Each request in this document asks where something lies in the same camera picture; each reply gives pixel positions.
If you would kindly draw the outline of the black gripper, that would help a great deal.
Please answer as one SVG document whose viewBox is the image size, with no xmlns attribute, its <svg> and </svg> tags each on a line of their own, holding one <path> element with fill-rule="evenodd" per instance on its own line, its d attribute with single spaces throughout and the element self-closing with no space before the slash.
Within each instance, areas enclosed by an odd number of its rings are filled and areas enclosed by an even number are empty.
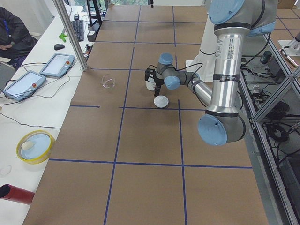
<svg viewBox="0 0 300 225">
<path fill-rule="evenodd" d="M 160 94 L 161 86 L 164 85 L 164 79 L 160 79 L 154 74 L 154 82 L 156 83 L 154 96 L 157 97 Z"/>
</svg>

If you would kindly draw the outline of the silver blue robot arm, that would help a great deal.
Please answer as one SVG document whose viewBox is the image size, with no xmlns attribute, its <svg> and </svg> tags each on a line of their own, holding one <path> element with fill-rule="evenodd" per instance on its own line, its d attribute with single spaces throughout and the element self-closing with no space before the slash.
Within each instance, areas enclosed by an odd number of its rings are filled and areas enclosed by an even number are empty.
<svg viewBox="0 0 300 225">
<path fill-rule="evenodd" d="M 199 119 L 198 132 L 207 144 L 219 146 L 241 140 L 247 132 L 246 116 L 235 106 L 243 42 L 246 37 L 270 34 L 276 23 L 275 0 L 210 0 L 208 21 L 217 38 L 213 55 L 213 85 L 207 86 L 197 72 L 179 71 L 173 57 L 163 53 L 153 74 L 155 95 L 162 85 L 175 90 L 191 89 L 206 106 Z"/>
</svg>

